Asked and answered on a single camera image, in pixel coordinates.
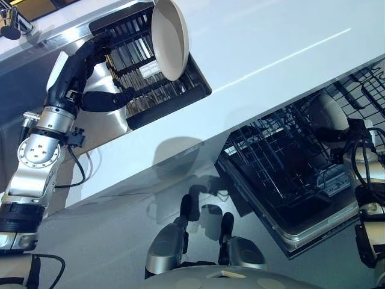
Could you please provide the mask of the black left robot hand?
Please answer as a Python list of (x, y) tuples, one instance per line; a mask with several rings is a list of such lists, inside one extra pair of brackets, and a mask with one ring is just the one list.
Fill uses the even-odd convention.
[(111, 52), (113, 36), (104, 31), (87, 40), (73, 55), (68, 56), (57, 78), (48, 85), (45, 107), (57, 107), (77, 116), (79, 110), (110, 112), (124, 107), (135, 96), (135, 89), (120, 93), (85, 91), (94, 67), (106, 60)]

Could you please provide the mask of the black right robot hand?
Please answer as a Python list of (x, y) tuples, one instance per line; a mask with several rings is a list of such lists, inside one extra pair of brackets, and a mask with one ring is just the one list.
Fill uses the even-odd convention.
[(373, 136), (363, 119), (342, 119), (314, 125), (316, 138), (329, 148), (345, 148), (353, 145), (356, 140), (367, 137), (372, 144)]

